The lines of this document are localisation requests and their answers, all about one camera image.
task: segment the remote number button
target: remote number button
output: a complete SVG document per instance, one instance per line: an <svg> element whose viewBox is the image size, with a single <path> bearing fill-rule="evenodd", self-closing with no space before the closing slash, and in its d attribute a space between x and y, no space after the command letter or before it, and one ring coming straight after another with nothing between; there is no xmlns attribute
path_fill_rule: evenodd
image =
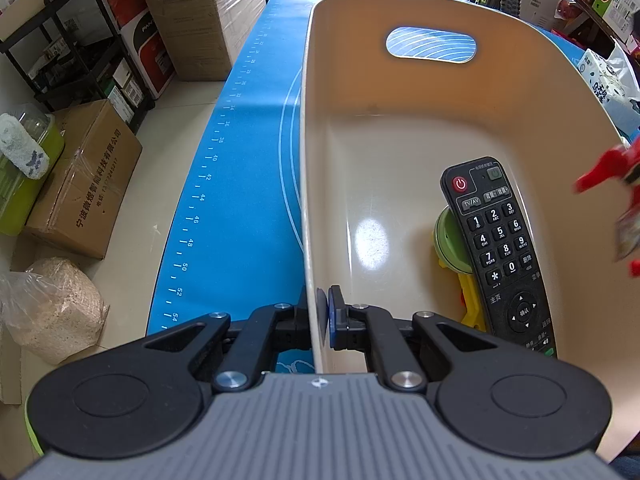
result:
<svg viewBox="0 0 640 480"><path fill-rule="evenodd" d="M517 233L521 229L522 229L522 224L520 220L518 220L517 218L509 222L509 231L511 231L512 234Z"/></svg>
<svg viewBox="0 0 640 480"><path fill-rule="evenodd" d="M494 222L497 222L500 219L500 215L498 214L497 209L489 209L489 211L485 213L485 216L489 224L493 224Z"/></svg>
<svg viewBox="0 0 640 480"><path fill-rule="evenodd" d="M474 236L474 244L476 245L476 249L484 249L489 245L489 237L486 233L480 233L479 235Z"/></svg>
<svg viewBox="0 0 640 480"><path fill-rule="evenodd" d="M511 276L518 270L518 266L516 265L515 260L511 260L510 262L505 263L502 268L504 269L505 276Z"/></svg>
<svg viewBox="0 0 640 480"><path fill-rule="evenodd" d="M501 258L508 258L511 256L511 247L509 247L509 244L502 244L498 248L498 252L500 253Z"/></svg>
<svg viewBox="0 0 640 480"><path fill-rule="evenodd" d="M480 215L472 216L471 218L466 219L466 224L469 226L469 229L472 231L476 231L481 227L484 227L484 220Z"/></svg>
<svg viewBox="0 0 640 480"><path fill-rule="evenodd" d="M516 208L511 202L502 204L502 212L505 216L511 216L516 213Z"/></svg>
<svg viewBox="0 0 640 480"><path fill-rule="evenodd" d="M495 253L493 251L487 251L480 256L480 263L483 267L488 267L495 263Z"/></svg>
<svg viewBox="0 0 640 480"><path fill-rule="evenodd" d="M492 234L494 235L494 240L499 242L503 238L507 237L507 229L505 229L504 225L498 225L498 227L494 227L491 229Z"/></svg>
<svg viewBox="0 0 640 480"><path fill-rule="evenodd" d="M516 244L516 249L518 251L521 251L521 250L529 247L529 242L527 242L527 239L524 236L518 236L515 239L515 244Z"/></svg>
<svg viewBox="0 0 640 480"><path fill-rule="evenodd" d="M500 269L490 270L488 273L485 274L485 276L486 276L486 282L489 285L497 285L498 283L500 283L500 278L502 277L500 273Z"/></svg>
<svg viewBox="0 0 640 480"><path fill-rule="evenodd" d="M526 269L527 267L530 267L532 261L533 261L533 256L531 256L531 253L524 253L520 257L520 265L524 269Z"/></svg>

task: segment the green button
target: green button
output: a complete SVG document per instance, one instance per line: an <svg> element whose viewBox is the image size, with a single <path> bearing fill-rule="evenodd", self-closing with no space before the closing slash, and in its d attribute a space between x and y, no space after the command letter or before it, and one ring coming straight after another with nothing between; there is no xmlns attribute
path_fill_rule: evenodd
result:
<svg viewBox="0 0 640 480"><path fill-rule="evenodd" d="M489 175L489 180L497 180L502 176L502 172L498 166L494 166L486 170L486 174Z"/></svg>

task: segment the white plastic bag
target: white plastic bag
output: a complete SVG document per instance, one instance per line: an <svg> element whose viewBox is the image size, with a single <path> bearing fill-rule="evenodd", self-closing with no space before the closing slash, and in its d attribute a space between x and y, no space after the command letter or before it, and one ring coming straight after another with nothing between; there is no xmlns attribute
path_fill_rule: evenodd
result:
<svg viewBox="0 0 640 480"><path fill-rule="evenodd" d="M26 272L1 275L0 305L14 341L50 364L94 345L109 309L66 258L46 258Z"/></svg>

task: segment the black remote control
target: black remote control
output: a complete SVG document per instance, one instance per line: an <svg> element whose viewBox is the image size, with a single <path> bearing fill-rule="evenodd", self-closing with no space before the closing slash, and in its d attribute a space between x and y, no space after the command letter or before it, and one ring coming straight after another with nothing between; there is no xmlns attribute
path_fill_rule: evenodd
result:
<svg viewBox="0 0 640 480"><path fill-rule="evenodd" d="M500 163L486 156L452 166L440 186L466 242L487 328L507 341L555 355L538 259Z"/></svg>

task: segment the white curved line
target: white curved line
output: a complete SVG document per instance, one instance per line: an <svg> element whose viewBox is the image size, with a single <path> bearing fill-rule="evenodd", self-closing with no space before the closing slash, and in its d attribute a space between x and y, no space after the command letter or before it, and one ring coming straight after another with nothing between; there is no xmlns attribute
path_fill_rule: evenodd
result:
<svg viewBox="0 0 640 480"><path fill-rule="evenodd" d="M427 50L431 50L432 48L438 48L438 47L441 47L441 46L444 46L444 45L440 44L440 45L429 46L429 47L425 48L424 50L421 50L420 52L417 52L416 54L414 54L413 57L420 56L420 54L424 54L425 52L427 52ZM462 50L464 48L467 48L467 46L466 45L465 46L453 46L452 48L459 48L459 49ZM473 57L473 55L476 53L476 50L473 49L470 52L471 52L470 56Z"/></svg>
<svg viewBox="0 0 640 480"><path fill-rule="evenodd" d="M427 40L416 40L416 41L412 41L411 43L407 43L404 44L402 47L398 47L398 50L400 50L401 48L405 48L408 47L412 44L418 43L418 45L414 46L413 48L407 50L404 54L402 54L402 56L407 56L409 54L409 52L411 52L412 50L415 50L416 48L420 48L422 46L428 45L428 44L436 44L436 45L446 45L446 44L450 44L450 43L457 43L459 41L470 41L472 42L471 44L475 45L476 42L474 40L464 40L463 38L460 38L459 40L446 40L446 41L441 41L438 39L429 39Z"/></svg>
<svg viewBox="0 0 640 480"><path fill-rule="evenodd" d="M294 123L293 119L296 117L296 107L298 106L298 101L300 101L301 92L302 92L302 86L300 87L300 90L298 90L296 101L293 103L293 112L291 113L291 127L289 129L289 161L291 163L291 177L293 179L293 189L296 190L298 207L300 207L300 192L298 191L298 181L296 180L296 170L293 167L293 123Z"/></svg>
<svg viewBox="0 0 640 480"><path fill-rule="evenodd" d="M401 43L404 43L405 41L412 40L413 38L425 38L425 39L428 39L430 41L445 41L442 38L450 38L450 37L451 38L459 38L459 41L473 41L474 43L476 42L476 40L474 40L472 37L470 37L470 36L465 37L464 34L458 34L456 32L450 33L450 34L445 33L445 34L437 34L437 35L434 35L433 32L426 32L424 34L416 34L415 36L412 36L410 38L405 38L404 40L398 41L396 44L393 44L393 45L387 43L386 47L388 49L390 49L390 48L393 48L393 47L395 47L395 46L397 46L397 45L399 45ZM416 43L416 42L412 41L411 43L407 43L407 45L414 44L414 43Z"/></svg>
<svg viewBox="0 0 640 480"><path fill-rule="evenodd" d="M404 38L409 34L417 33L418 36L435 36L436 38L446 38L447 36L466 36L466 34L460 34L459 32L447 32L446 30L436 30L434 28L419 28L419 27L403 27L408 29L408 32L403 32L397 36L391 37L391 34L387 37L387 41L395 41L399 38Z"/></svg>
<svg viewBox="0 0 640 480"><path fill-rule="evenodd" d="M426 52L427 50L431 50L433 47L429 47L426 48L425 50L421 50L420 52L413 54L412 57L418 57L420 56L420 54L423 54L424 52ZM440 50L435 50L434 52L430 52L429 54L425 55L425 56L421 56L423 59L428 58L428 59L440 59L439 57L436 57L436 54L440 54L442 52L450 52L450 51L454 51L454 50L460 50L460 47L449 47L449 48L443 48ZM474 50L470 55L469 55L469 59L471 59L474 54L476 53L476 51Z"/></svg>
<svg viewBox="0 0 640 480"><path fill-rule="evenodd" d="M284 205L287 208L287 215L289 215L289 222L291 224L291 228L293 229L293 234L296 235L296 240L298 240L298 245L300 246L300 250L302 251L302 241L300 241L300 235L298 234L298 230L296 229L296 225L293 222L293 217L291 216L291 209L289 209L289 201L287 200L287 192L284 189L284 178L282 177L282 123L284 122L284 112L287 108L287 103L289 102L289 96L291 95L291 91L293 90L293 85L295 85L298 76L302 72L302 68L298 70L295 78L291 82L291 86L289 87L289 91L287 92L287 96L284 98L284 103L282 105L282 113L280 114L280 129L278 131L278 169L280 170L280 187L282 188L282 197L284 199Z"/></svg>
<svg viewBox="0 0 640 480"><path fill-rule="evenodd" d="M468 44L464 44L464 46L473 45L474 51L476 50L475 49L476 42L474 40L458 40L458 41L468 41L469 43ZM427 45L431 45L429 48L434 48L434 47L438 47L438 46L449 46L449 45L452 45L452 44L456 44L456 45L457 44L462 44L462 43L458 43L458 41L455 41L455 42L453 42L453 41L430 41L429 43L425 42L423 44L419 44L419 45L414 46L413 48L407 50L404 55L406 56L412 50L415 50L416 48L420 48L422 46L427 46Z"/></svg>
<svg viewBox="0 0 640 480"><path fill-rule="evenodd" d="M456 48L456 47L445 48L444 50L440 50L438 52L434 52L432 55L439 54L441 52L451 51L451 50L455 51L455 50L460 50L460 49ZM434 57L433 59L443 59L445 56L452 56L452 54L453 54L453 52L450 52L449 54L443 54L442 56Z"/></svg>
<svg viewBox="0 0 640 480"><path fill-rule="evenodd" d="M469 61L473 56L462 56L462 57L456 57L456 58L452 58L449 59L448 61Z"/></svg>

